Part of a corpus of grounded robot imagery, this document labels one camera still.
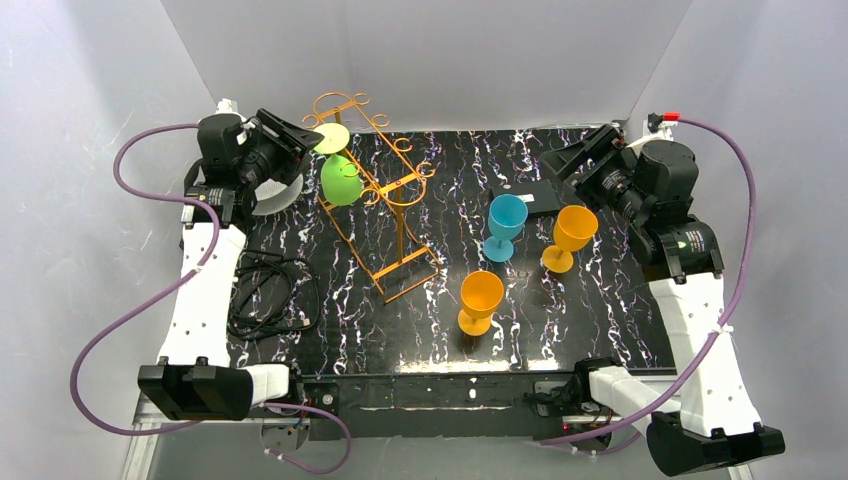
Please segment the blue wine glass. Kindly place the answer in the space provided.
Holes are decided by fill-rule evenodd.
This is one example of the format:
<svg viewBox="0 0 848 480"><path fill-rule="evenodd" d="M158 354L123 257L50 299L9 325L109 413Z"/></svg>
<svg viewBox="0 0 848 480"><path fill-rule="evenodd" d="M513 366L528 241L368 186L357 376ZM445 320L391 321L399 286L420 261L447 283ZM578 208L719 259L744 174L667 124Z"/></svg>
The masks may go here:
<svg viewBox="0 0 848 480"><path fill-rule="evenodd" d="M502 194L492 200L487 220L490 236L483 243L488 260L504 263L512 258L513 239L521 233L528 214L527 205L516 195Z"/></svg>

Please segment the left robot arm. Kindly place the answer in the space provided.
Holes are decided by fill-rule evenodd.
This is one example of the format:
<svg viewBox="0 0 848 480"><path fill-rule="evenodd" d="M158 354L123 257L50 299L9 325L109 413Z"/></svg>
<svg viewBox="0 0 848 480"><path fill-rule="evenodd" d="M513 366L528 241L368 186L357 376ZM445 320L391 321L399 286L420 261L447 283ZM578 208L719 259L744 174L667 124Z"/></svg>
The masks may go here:
<svg viewBox="0 0 848 480"><path fill-rule="evenodd" d="M256 212L257 189L290 183L324 137L260 109L219 109L196 125L200 158L184 178L183 264L158 359L141 366L141 392L170 420L243 420L289 391L286 365L233 368L227 351L236 268Z"/></svg>

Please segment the green wine glass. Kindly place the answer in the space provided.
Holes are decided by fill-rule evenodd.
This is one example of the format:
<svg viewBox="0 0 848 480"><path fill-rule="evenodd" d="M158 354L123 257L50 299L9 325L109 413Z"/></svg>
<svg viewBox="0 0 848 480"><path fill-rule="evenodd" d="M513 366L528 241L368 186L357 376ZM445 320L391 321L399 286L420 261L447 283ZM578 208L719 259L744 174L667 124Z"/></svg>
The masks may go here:
<svg viewBox="0 0 848 480"><path fill-rule="evenodd" d="M363 182L357 165L344 154L351 138L349 130L339 123L322 123L314 132L323 136L314 151L325 157L320 172L324 198L334 206L354 204L363 191Z"/></svg>

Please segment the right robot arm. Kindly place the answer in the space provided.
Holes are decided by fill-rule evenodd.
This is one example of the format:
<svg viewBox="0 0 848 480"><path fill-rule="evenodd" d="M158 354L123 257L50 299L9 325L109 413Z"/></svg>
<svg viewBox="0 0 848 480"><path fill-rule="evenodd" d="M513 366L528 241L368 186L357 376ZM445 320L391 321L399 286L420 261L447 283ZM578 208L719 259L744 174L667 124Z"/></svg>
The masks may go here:
<svg viewBox="0 0 848 480"><path fill-rule="evenodd" d="M621 426L646 439L654 464L669 477L744 465L785 450L782 432L762 422L738 367L729 320L741 296L725 296L717 237L690 211L699 169L694 152L673 138L679 120L672 112L652 114L644 135L632 142L606 124L541 156L580 200L556 222L566 247L589 240L597 211L623 219L678 370L668 389L657 392L613 358L587 358L553 396L617 413Z"/></svg>

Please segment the orange wine glass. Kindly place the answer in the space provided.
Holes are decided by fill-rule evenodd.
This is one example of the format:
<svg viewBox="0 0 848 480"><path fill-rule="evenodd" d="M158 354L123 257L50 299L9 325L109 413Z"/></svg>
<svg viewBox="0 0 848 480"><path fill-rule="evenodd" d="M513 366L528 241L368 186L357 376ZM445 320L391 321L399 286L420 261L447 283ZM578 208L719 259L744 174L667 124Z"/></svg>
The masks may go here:
<svg viewBox="0 0 848 480"><path fill-rule="evenodd" d="M599 227L595 213L579 205L569 205L559 211L553 229L553 244L541 257L543 266L562 274L574 265L574 254L585 247Z"/></svg>
<svg viewBox="0 0 848 480"><path fill-rule="evenodd" d="M460 289L461 310L457 321L468 336L479 337L491 328L492 315L505 294L502 280L494 273L478 270L470 273Z"/></svg>

